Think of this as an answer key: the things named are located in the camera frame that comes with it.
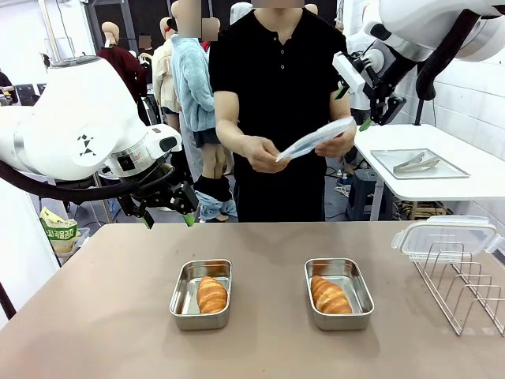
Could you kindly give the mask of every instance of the plastic food container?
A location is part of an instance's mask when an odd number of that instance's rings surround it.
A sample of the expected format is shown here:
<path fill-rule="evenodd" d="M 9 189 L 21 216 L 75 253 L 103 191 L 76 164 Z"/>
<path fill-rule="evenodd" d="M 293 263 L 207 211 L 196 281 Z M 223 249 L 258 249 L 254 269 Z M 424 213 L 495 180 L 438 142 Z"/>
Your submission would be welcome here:
<path fill-rule="evenodd" d="M 281 152 L 277 157 L 277 162 L 284 158 L 294 159 L 298 158 L 299 156 L 309 154 L 314 148 L 316 148 L 318 144 L 337 137 L 339 134 L 348 130 L 352 125 L 354 125 L 354 123 L 355 121 L 352 117 L 330 122 L 315 132 L 307 134 L 305 137 L 300 138 L 289 148 Z"/>
<path fill-rule="evenodd" d="M 494 253 L 504 241 L 485 217 L 433 216 L 399 232 L 391 247 L 412 262 L 460 262 L 462 255 Z"/>

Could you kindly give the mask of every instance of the croissant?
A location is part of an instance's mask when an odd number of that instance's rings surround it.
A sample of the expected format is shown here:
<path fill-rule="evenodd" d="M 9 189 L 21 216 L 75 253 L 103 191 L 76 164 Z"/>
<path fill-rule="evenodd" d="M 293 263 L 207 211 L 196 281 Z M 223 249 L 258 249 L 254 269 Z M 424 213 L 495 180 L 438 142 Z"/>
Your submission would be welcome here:
<path fill-rule="evenodd" d="M 320 276 L 314 276 L 310 285 L 314 306 L 321 313 L 352 313 L 346 294 L 337 284 L 328 282 Z"/>
<path fill-rule="evenodd" d="M 201 313 L 218 313 L 225 309 L 228 300 L 228 292 L 217 280 L 205 276 L 198 290 L 196 301 Z"/>

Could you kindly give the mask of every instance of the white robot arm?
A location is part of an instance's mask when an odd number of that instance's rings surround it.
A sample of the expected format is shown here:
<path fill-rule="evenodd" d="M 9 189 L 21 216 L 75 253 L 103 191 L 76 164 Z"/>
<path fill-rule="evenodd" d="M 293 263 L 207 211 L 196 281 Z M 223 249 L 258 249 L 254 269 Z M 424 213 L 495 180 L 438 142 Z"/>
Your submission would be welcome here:
<path fill-rule="evenodd" d="M 376 42 L 359 57 L 337 54 L 344 89 L 362 91 L 370 99 L 371 120 L 384 125 L 405 104 L 395 95 L 396 85 L 418 66 L 417 96 L 435 97 L 433 82 L 448 64 L 459 58 L 479 62 L 505 47 L 504 0 L 372 0 L 363 29 Z"/>
<path fill-rule="evenodd" d="M 34 107 L 0 108 L 1 178 L 65 201 L 117 197 L 127 215 L 145 218 L 147 224 L 152 219 L 146 208 L 168 207 L 182 214 L 195 210 L 193 190 L 177 182 L 165 164 L 168 153 L 181 150 L 181 135 L 167 125 L 145 126 L 107 61 L 71 58 L 55 64 L 48 75 L 47 88 Z M 101 170 L 123 183 L 61 190 L 30 183 L 14 169 L 67 181 Z"/>

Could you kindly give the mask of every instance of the floor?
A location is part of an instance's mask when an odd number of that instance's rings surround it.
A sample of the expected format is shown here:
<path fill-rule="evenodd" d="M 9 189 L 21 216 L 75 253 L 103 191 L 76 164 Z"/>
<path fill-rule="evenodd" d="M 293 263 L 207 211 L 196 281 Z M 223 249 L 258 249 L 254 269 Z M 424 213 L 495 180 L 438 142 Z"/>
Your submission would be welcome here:
<path fill-rule="evenodd" d="M 336 159 L 329 159 L 328 166 L 334 169 L 340 168 Z M 233 177 L 230 177 L 230 184 L 234 185 Z M 344 214 L 347 205 L 347 198 L 341 193 L 337 193 L 335 191 L 335 185 L 336 183 L 334 178 L 326 177 L 325 208 L 327 222 L 347 221 L 347 217 Z M 105 224 L 107 222 L 107 218 L 105 216 L 102 202 L 94 201 L 93 208 L 100 223 Z M 156 223 L 184 223 L 182 216 L 176 212 L 151 210 L 150 213 Z M 120 210 L 112 212 L 111 214 L 114 216 L 114 221 L 116 223 L 142 222 L 135 217 L 125 216 L 125 214 Z M 77 208 L 76 205 L 71 205 L 69 218 L 74 218 L 78 222 L 79 227 L 89 227 L 91 229 L 91 235 L 99 229 L 99 225 L 95 221 L 95 216 L 93 215 L 90 203 L 84 203 L 79 208 Z"/>

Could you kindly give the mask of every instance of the silver tray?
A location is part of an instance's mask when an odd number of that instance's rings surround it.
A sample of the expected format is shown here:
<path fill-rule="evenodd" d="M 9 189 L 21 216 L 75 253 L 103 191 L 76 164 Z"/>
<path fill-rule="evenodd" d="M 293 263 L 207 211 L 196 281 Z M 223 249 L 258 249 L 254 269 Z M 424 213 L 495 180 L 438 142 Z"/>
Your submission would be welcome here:
<path fill-rule="evenodd" d="M 409 159 L 417 156 L 420 153 L 425 154 L 424 160 L 437 158 L 440 162 L 432 169 L 424 171 L 411 171 L 398 173 L 393 170 L 395 166 L 406 162 Z M 427 148 L 417 149 L 399 149 L 399 150 L 372 150 L 372 155 L 379 161 L 391 175 L 398 180 L 413 180 L 413 179 L 453 179 L 453 178 L 468 178 L 470 175 L 456 167 L 451 162 L 438 156 Z"/>
<path fill-rule="evenodd" d="M 224 310 L 218 313 L 202 314 L 196 302 L 196 290 L 201 280 L 210 276 L 220 282 L 228 291 L 228 301 Z M 231 297 L 231 262 L 226 259 L 210 261 L 190 261 L 182 266 L 174 294 L 170 302 L 170 312 L 181 330 L 219 329 L 228 324 Z"/>
<path fill-rule="evenodd" d="M 314 306 L 310 283 L 319 275 L 338 284 L 346 294 L 351 314 L 325 314 Z M 311 259 L 305 263 L 305 278 L 314 323 L 321 330 L 361 330 L 368 326 L 374 303 L 356 262 L 347 258 Z"/>

